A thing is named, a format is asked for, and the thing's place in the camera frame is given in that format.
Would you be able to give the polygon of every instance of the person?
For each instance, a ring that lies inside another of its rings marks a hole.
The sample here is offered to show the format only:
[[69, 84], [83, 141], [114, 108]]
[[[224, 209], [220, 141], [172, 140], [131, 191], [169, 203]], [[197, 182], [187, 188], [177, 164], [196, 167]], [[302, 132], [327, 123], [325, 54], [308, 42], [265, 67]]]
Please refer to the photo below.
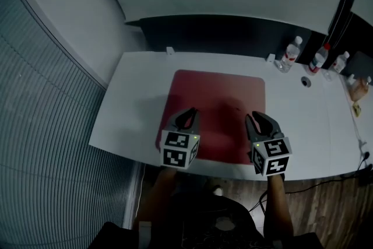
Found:
[[241, 204], [212, 192], [179, 192], [177, 171], [160, 172], [133, 223], [152, 226], [151, 244], [163, 248], [272, 248], [273, 240], [289, 239], [294, 230], [281, 175], [268, 177], [264, 237]]
[[264, 236], [238, 202], [201, 188], [176, 192], [182, 176], [162, 169], [132, 230], [107, 222], [89, 248], [323, 248], [314, 233], [293, 237], [281, 175], [268, 177]]

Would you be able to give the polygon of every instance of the bottle label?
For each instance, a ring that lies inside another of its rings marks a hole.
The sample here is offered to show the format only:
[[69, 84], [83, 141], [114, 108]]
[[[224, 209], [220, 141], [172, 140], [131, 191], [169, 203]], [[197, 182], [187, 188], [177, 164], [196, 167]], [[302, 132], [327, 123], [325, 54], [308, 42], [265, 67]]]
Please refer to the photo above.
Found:
[[292, 53], [286, 51], [285, 57], [286, 57], [287, 60], [289, 60], [291, 62], [294, 62], [297, 59], [298, 55], [297, 54], [292, 54]]
[[344, 66], [342, 64], [337, 64], [336, 62], [333, 64], [333, 69], [337, 72], [337, 73], [341, 73], [341, 71], [343, 70]]
[[323, 62], [318, 61], [316, 57], [314, 57], [313, 60], [309, 63], [308, 68], [312, 73], [317, 73], [317, 71], [320, 70], [322, 65]]

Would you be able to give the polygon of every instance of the drain hole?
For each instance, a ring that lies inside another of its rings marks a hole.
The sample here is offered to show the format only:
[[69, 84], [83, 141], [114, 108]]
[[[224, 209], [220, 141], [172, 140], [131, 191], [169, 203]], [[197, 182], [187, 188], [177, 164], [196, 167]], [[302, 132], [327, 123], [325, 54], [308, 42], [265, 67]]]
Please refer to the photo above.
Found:
[[310, 87], [311, 86], [311, 81], [307, 77], [302, 77], [301, 78], [302, 84], [305, 87]]

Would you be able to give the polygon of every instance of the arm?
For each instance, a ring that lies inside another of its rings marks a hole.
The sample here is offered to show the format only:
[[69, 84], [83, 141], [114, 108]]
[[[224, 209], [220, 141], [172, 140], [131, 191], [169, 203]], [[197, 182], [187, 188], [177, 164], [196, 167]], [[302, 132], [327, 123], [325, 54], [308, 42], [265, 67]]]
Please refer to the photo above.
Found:
[[176, 187], [176, 173], [176, 169], [171, 168], [159, 172], [156, 183], [139, 209], [132, 229], [138, 230], [140, 221], [151, 222], [152, 227], [157, 227], [163, 223], [171, 194]]
[[269, 240], [280, 240], [293, 235], [283, 180], [280, 175], [269, 176], [264, 236]]

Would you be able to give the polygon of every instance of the plastic water bottle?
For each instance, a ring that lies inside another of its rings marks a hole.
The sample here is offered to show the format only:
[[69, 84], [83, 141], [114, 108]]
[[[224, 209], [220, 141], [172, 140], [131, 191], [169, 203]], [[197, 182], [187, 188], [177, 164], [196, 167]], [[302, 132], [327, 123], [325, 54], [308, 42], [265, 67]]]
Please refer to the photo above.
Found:
[[281, 60], [277, 63], [277, 67], [281, 72], [287, 73], [290, 70], [301, 52], [300, 45], [302, 42], [303, 39], [297, 36], [294, 41], [287, 46], [284, 56], [282, 56]]
[[330, 45], [326, 43], [323, 47], [316, 52], [315, 57], [308, 65], [308, 73], [310, 75], [316, 74], [322, 65], [325, 63], [326, 59], [328, 58], [328, 51], [330, 50]]
[[337, 73], [341, 73], [341, 71], [346, 67], [349, 57], [350, 54], [345, 51], [343, 54], [338, 55], [329, 69], [322, 69], [321, 72], [324, 75], [325, 79], [327, 81], [332, 81], [336, 77]]
[[358, 78], [352, 86], [349, 88], [351, 100], [356, 102], [359, 101], [368, 93], [369, 84], [372, 82], [372, 78], [368, 76], [365, 78]]

